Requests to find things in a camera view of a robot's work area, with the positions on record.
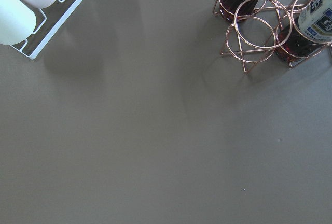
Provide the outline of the pale green cup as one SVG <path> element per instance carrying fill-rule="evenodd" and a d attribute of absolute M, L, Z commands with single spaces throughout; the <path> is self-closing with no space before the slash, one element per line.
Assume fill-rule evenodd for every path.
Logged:
<path fill-rule="evenodd" d="M 20 0 L 1 0 L 1 44 L 14 45 L 34 31 L 36 16 Z"/>

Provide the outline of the white metal cup rack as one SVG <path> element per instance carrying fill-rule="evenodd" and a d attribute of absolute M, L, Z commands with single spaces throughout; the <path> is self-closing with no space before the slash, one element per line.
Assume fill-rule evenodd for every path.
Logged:
<path fill-rule="evenodd" d="M 23 56 L 31 60 L 35 59 L 82 1 L 55 0 L 51 6 L 44 9 L 34 8 L 24 2 L 35 13 L 36 27 L 28 38 L 11 47 Z"/>

